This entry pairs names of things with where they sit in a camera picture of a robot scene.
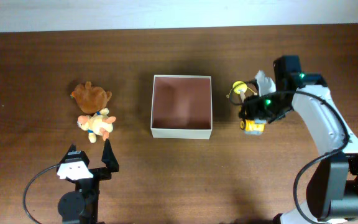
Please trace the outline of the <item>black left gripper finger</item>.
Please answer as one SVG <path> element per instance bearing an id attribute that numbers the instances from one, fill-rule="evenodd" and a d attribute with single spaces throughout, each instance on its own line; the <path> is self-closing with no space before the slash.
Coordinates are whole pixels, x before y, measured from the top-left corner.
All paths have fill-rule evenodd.
<path id="1" fill-rule="evenodd" d="M 90 163 L 90 160 L 84 151 L 77 151 L 76 146 L 72 144 L 67 153 L 63 156 L 60 163 L 71 163 L 71 162 L 84 162 L 86 165 Z"/>
<path id="2" fill-rule="evenodd" d="M 104 142 L 103 155 L 101 161 L 105 163 L 105 166 L 110 172 L 119 172 L 119 163 L 112 151 L 112 147 L 109 139 L 106 139 Z"/>

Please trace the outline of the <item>grey yellow toy car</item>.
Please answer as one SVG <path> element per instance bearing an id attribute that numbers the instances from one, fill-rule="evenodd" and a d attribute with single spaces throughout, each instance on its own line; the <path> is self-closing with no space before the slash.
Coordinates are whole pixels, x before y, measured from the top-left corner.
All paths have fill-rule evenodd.
<path id="1" fill-rule="evenodd" d="M 264 132 L 266 120 L 250 120 L 244 119 L 240 122 L 240 128 L 245 134 L 261 135 Z"/>

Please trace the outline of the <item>yellow plush duck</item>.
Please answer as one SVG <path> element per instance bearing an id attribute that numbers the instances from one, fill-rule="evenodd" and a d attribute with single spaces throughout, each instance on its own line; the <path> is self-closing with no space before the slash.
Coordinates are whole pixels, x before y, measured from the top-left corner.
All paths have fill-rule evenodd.
<path id="1" fill-rule="evenodd" d="M 77 125 L 83 131 L 88 133 L 90 143 L 95 143 L 97 136 L 101 136 L 103 141 L 109 138 L 110 133 L 114 130 L 113 123 L 116 121 L 115 116 L 108 116 L 109 110 L 103 108 L 94 115 L 81 115 L 77 119 Z"/>

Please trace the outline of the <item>yellow wooden rattle drum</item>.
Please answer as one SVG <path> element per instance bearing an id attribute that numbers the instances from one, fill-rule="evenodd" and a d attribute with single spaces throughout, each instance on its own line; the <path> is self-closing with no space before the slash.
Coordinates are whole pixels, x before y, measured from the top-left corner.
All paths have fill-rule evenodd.
<path id="1" fill-rule="evenodd" d="M 251 81 L 236 81 L 232 84 L 232 88 L 229 93 L 226 95 L 226 98 L 233 104 L 233 105 L 241 105 L 247 99 L 247 91 L 252 93 L 252 96 L 257 96 L 257 90 L 253 90 L 249 85 L 255 86 L 255 82 Z M 234 101 L 234 94 L 239 95 L 241 102 Z"/>

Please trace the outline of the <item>brown plush toy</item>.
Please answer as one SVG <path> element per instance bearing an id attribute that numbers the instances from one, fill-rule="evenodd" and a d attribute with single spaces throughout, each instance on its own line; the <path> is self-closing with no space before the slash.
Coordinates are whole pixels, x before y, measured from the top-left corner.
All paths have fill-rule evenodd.
<path id="1" fill-rule="evenodd" d="M 80 110 L 93 114 L 106 107 L 112 97 L 112 92 L 100 86 L 94 86 L 90 81 L 78 84 L 70 96 L 75 99 Z"/>

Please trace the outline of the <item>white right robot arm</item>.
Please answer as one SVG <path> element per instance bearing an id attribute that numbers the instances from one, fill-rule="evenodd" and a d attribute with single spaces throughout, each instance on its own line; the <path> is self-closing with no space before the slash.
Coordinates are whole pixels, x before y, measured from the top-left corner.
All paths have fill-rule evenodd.
<path id="1" fill-rule="evenodd" d="M 358 138 L 336 108 L 322 75 L 305 73 L 297 55 L 273 63 L 275 77 L 258 71 L 254 79 L 236 81 L 227 95 L 241 99 L 240 127 L 262 134 L 266 124 L 297 112 L 306 124 L 319 156 L 297 173 L 295 208 L 279 213 L 274 223 L 346 223 L 358 220 Z"/>

